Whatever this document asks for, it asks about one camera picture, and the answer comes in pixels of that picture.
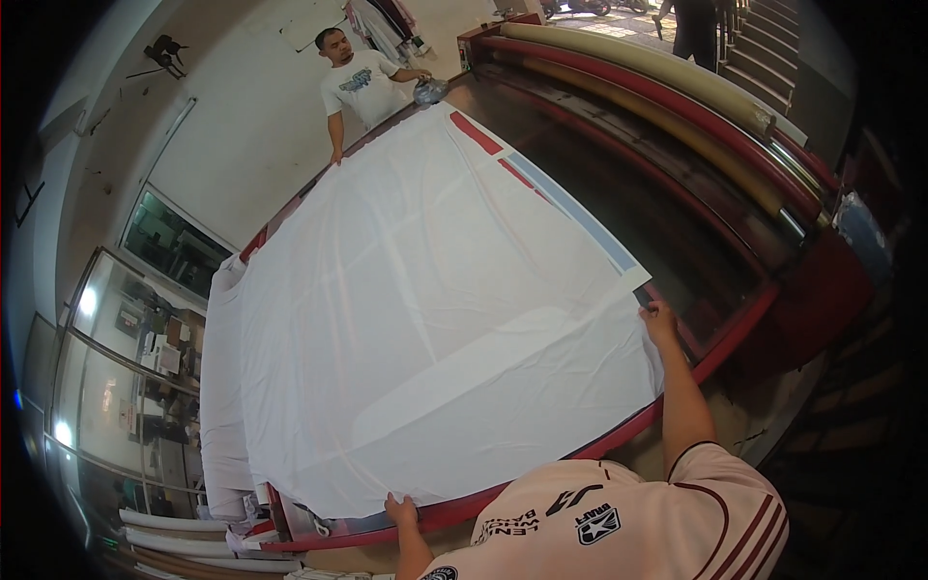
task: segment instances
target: window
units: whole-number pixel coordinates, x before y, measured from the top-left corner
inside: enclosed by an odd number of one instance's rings
[[[142,194],[123,246],[177,284],[209,298],[219,264],[232,252],[181,217],[151,187]]]

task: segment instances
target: star logo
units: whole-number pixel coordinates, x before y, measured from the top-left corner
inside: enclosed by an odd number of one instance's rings
[[[577,539],[582,546],[589,546],[599,542],[602,538],[622,527],[619,523],[619,511],[612,508],[609,511],[592,518],[589,522],[577,526]]]

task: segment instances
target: pink jersey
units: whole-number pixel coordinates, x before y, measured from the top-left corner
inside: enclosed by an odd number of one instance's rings
[[[716,444],[684,452],[669,483],[565,460],[511,483],[477,518],[470,546],[422,578],[767,578],[788,533],[770,482]]]

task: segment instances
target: light blue stripe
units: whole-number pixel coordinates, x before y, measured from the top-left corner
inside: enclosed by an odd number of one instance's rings
[[[628,251],[619,243],[619,240],[610,233],[608,229],[589,212],[584,209],[571,194],[564,191],[550,177],[545,175],[541,170],[532,165],[520,153],[509,155],[512,164],[519,168],[522,173],[531,178],[535,184],[545,193],[549,199],[560,205],[564,211],[571,215],[583,228],[589,232],[589,235],[602,247],[606,253],[615,261],[615,263],[625,270],[630,270],[638,265],[635,259],[631,257]]]

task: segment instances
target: staircase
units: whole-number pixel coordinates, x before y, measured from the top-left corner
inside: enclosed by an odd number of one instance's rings
[[[787,114],[796,86],[799,22],[796,0],[738,0],[718,71]]]

